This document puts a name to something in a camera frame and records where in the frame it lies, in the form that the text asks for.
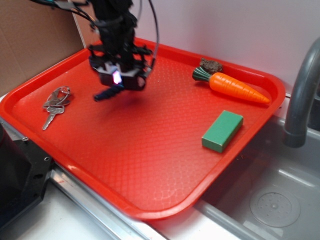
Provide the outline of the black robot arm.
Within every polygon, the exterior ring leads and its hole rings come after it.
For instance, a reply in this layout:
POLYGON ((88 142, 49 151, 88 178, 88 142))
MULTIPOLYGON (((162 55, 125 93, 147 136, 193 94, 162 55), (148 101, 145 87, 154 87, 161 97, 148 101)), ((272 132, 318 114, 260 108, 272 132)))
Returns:
POLYGON ((93 0, 95 26, 100 45, 89 47, 89 64, 109 91, 142 91, 151 68, 146 56, 152 54, 147 47, 134 43, 137 18, 130 12, 130 0, 93 0))

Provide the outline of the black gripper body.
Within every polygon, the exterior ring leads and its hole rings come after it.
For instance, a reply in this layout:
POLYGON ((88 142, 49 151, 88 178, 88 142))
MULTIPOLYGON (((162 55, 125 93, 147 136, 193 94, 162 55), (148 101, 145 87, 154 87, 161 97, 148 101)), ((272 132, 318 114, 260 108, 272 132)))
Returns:
POLYGON ((104 86, 122 86, 125 90, 142 91, 147 83, 153 64, 148 64, 146 57, 153 52, 146 45, 125 45, 124 55, 111 55, 103 52, 103 45, 90 45, 89 64, 98 73, 104 86))

